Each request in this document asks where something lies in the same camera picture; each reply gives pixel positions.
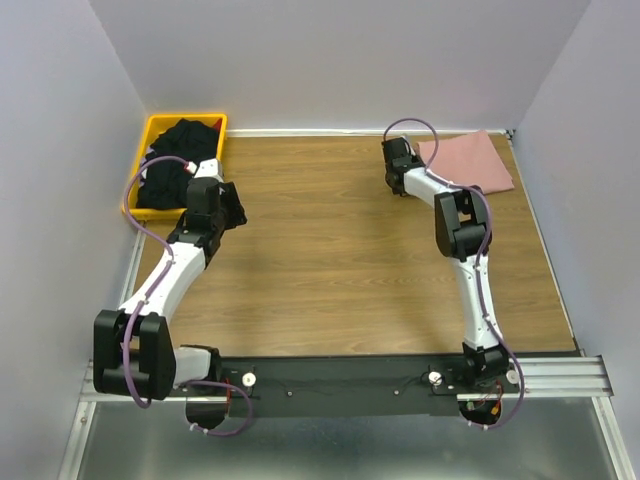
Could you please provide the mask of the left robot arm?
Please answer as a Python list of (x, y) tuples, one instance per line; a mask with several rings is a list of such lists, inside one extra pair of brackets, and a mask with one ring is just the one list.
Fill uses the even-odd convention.
[(237, 189), (216, 177), (192, 179), (187, 208), (164, 240), (164, 253), (142, 286), (116, 310), (102, 310), (93, 327), (93, 385), (129, 396), (146, 408), (189, 384), (201, 395), (222, 380), (219, 353), (174, 347), (169, 323), (194, 281), (207, 269), (224, 233), (247, 223)]

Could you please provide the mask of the pink t shirt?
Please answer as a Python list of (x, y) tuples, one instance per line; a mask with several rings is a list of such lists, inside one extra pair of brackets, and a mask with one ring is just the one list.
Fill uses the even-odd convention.
[(514, 189), (513, 178), (486, 131), (440, 140), (429, 169), (451, 183), (480, 187), (485, 194)]

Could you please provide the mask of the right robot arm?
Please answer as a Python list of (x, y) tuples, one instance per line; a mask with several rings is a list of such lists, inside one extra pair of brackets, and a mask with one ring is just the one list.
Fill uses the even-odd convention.
[(460, 379), (467, 389), (483, 391), (509, 368), (489, 282), (492, 216), (486, 197), (477, 187), (434, 174), (416, 156), (387, 161), (385, 181), (394, 194), (418, 198), (434, 210), (436, 245), (453, 267), (462, 301)]

